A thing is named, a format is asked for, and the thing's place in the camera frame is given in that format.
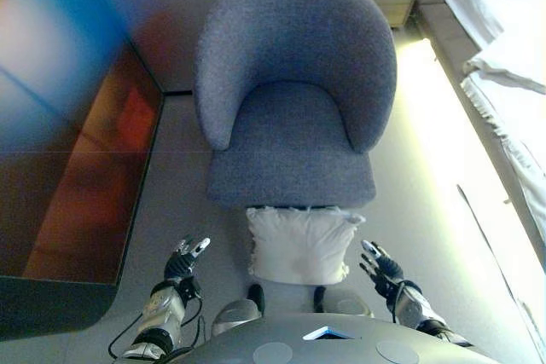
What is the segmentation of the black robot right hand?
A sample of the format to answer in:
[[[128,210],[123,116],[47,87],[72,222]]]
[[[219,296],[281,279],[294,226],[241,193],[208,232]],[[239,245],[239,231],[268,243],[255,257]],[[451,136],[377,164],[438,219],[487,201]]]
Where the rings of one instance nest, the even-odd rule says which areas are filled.
[[[404,279],[400,265],[374,241],[362,240],[360,268],[375,284],[375,290],[384,298],[396,293]]]

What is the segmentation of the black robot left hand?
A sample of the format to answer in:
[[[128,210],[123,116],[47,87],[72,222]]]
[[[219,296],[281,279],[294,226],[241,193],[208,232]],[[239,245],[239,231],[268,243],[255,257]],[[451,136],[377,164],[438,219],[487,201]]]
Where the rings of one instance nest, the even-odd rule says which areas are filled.
[[[198,257],[210,244],[209,237],[194,241],[190,235],[184,236],[175,246],[165,265],[164,279],[180,281],[193,276]]]

